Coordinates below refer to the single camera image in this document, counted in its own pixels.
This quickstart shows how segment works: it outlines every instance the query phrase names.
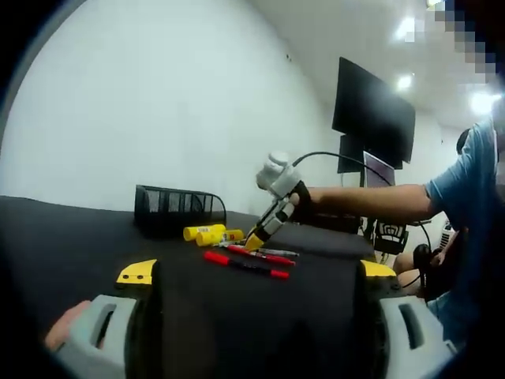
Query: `television screen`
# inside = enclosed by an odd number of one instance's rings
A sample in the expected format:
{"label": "television screen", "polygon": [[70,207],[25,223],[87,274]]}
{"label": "television screen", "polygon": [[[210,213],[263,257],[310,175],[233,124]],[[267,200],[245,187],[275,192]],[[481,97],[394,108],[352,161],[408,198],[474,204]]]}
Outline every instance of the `television screen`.
{"label": "television screen", "polygon": [[386,83],[340,58],[333,129],[389,160],[410,162],[416,111]]}

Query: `black monitor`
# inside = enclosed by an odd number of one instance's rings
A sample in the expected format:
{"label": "black monitor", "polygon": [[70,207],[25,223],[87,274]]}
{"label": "black monitor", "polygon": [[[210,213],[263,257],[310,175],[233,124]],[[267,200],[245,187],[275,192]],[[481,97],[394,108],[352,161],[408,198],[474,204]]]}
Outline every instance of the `black monitor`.
{"label": "black monitor", "polygon": [[384,179],[382,179],[374,171],[365,169],[366,187],[388,187],[395,185],[395,169],[393,167],[367,152],[363,153],[363,161],[366,166],[377,171],[387,180],[387,182],[385,182]]}
{"label": "black monitor", "polygon": [[339,65],[333,129],[386,155],[387,161],[409,163],[416,121],[413,106],[351,61],[341,57]]}
{"label": "black monitor", "polygon": [[[340,137],[340,149],[339,154],[343,156],[348,156],[361,163],[363,163],[363,152],[369,152],[377,158],[381,159],[385,163],[392,166],[395,170],[403,169],[403,162],[401,159],[390,159],[387,153],[381,154],[381,152],[376,152],[372,148],[368,148],[359,141],[357,138],[349,135],[343,135]],[[339,167],[337,172],[339,174],[345,174],[349,172],[362,172],[363,166],[359,163],[354,162],[350,159],[339,158]]]}

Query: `cable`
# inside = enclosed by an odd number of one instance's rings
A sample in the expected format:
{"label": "cable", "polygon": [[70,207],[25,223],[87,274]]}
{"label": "cable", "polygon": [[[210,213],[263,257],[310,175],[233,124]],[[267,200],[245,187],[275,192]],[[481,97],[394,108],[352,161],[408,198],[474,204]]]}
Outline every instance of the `cable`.
{"label": "cable", "polygon": [[388,253],[382,253],[382,257],[380,258],[380,264],[384,265],[386,264],[387,260],[389,259],[389,254]]}
{"label": "cable", "polygon": [[405,286],[402,286],[402,288],[407,288],[408,286],[411,286],[412,284],[414,284],[416,282],[416,280],[418,280],[419,278],[421,278],[421,274],[419,274],[416,279],[412,280],[411,282],[408,282],[408,284],[406,284]]}
{"label": "cable", "polygon": [[364,168],[372,171],[374,174],[376,174],[379,178],[381,178],[382,180],[384,180],[384,182],[387,183],[388,186],[391,186],[391,183],[389,183],[389,181],[384,177],[382,176],[381,174],[379,174],[377,171],[375,171],[373,168],[371,167],[368,167],[366,164],[364,164],[363,162],[360,162],[359,160],[357,159],[354,159],[354,158],[350,158],[349,156],[342,156],[340,154],[337,154],[336,152],[310,152],[309,154],[305,154],[304,156],[301,156],[300,158],[296,159],[294,162],[293,162],[293,167],[296,167],[303,159],[305,158],[309,158],[310,156],[336,156],[337,158],[343,158],[343,159],[347,159],[347,160],[350,160],[352,162],[355,162],[355,163],[358,163],[360,164],[361,166],[363,166]]}
{"label": "cable", "polygon": [[[347,159],[347,160],[350,160],[351,162],[355,162],[355,163],[358,163],[359,165],[361,165],[362,167],[366,168],[367,170],[370,170],[372,171],[374,174],[376,174],[379,178],[381,178],[382,180],[384,180],[389,186],[391,186],[391,183],[389,183],[389,181],[384,177],[382,176],[381,174],[379,174],[377,171],[375,171],[373,168],[371,167],[368,167],[366,164],[364,164],[363,162],[360,162],[359,160],[357,159],[354,159],[354,158],[350,158],[349,156],[343,156],[341,154],[338,154],[336,152],[310,152],[308,154],[305,154],[304,156],[301,156],[299,157],[298,159],[296,159],[294,162],[293,162],[293,167],[296,167],[303,159],[305,158],[309,158],[310,156],[336,156],[337,158],[343,158],[343,159]],[[426,231],[426,228],[425,226],[420,223],[418,225],[419,227],[421,227],[421,229],[423,230],[423,232],[425,233],[425,236],[426,236],[426,240],[428,241],[428,248],[429,248],[429,251],[432,251],[432,242],[430,241],[429,239],[429,235],[428,235],[428,232]],[[416,280],[418,280],[419,278],[421,278],[421,274],[419,274],[419,276],[412,280],[410,283],[406,284],[405,286],[402,286],[402,288],[406,288],[412,284],[414,284],[414,282]]]}

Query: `ceiling light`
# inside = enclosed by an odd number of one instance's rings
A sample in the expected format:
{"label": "ceiling light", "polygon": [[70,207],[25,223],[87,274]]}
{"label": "ceiling light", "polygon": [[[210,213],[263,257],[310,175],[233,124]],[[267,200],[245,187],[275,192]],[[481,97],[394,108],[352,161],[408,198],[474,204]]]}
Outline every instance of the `ceiling light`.
{"label": "ceiling light", "polygon": [[501,95],[489,95],[488,93],[478,92],[472,95],[470,106],[474,114],[483,115],[491,113],[492,105]]}
{"label": "ceiling light", "polygon": [[430,6],[436,6],[439,2],[442,2],[442,1],[443,0],[427,0],[426,5],[429,8]]}
{"label": "ceiling light", "polygon": [[400,26],[398,26],[398,29],[396,29],[395,38],[407,40],[406,37],[414,32],[415,24],[416,21],[413,17],[405,17]]}
{"label": "ceiling light", "polygon": [[398,79],[398,83],[396,84],[396,88],[399,91],[406,90],[408,87],[410,87],[412,85],[412,77],[413,77],[413,74],[404,75],[404,76],[400,77]]}

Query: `person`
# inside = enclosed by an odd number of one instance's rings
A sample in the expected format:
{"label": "person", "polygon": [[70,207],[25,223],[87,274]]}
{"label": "person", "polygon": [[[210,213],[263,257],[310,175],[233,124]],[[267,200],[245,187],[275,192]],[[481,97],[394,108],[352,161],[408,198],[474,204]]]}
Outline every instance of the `person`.
{"label": "person", "polygon": [[[466,143],[470,129],[466,129],[456,142],[456,152],[458,156],[462,154],[463,147]],[[429,266],[426,268],[426,281],[431,284],[430,292],[435,292],[438,295],[448,291],[454,284],[457,274],[457,266],[461,257],[461,249],[463,247],[463,235],[460,231],[456,231],[452,235],[448,244],[443,249],[438,251],[431,257]],[[412,253],[401,253],[395,258],[393,270],[398,276],[400,285],[405,288],[408,295],[426,296],[421,293],[421,275],[420,268],[423,262],[424,250],[422,245],[418,246]],[[450,254],[450,259],[445,260],[447,253]]]}
{"label": "person", "polygon": [[44,339],[44,345],[49,351],[57,351],[70,334],[70,325],[91,305],[89,300],[84,300],[67,310],[51,327]]}
{"label": "person", "polygon": [[[503,173],[496,170],[501,167],[498,157],[502,146],[505,147],[505,141],[501,142],[505,140],[504,130],[505,119],[501,116],[495,118],[493,115],[475,124],[468,132],[456,163],[425,185],[309,189],[312,211],[316,214],[354,213],[412,223],[445,212],[455,230],[468,227],[466,248],[454,286],[427,302],[443,326],[444,339],[459,347],[464,346],[479,317],[484,267],[493,266],[483,262],[486,252],[495,250],[489,241],[494,243],[496,238],[489,239],[489,236],[496,235],[492,228],[495,230],[495,220],[499,220],[497,216],[505,202],[505,162]],[[292,202],[295,206],[298,200],[294,195]],[[488,271],[493,275],[500,273],[497,267]]]}

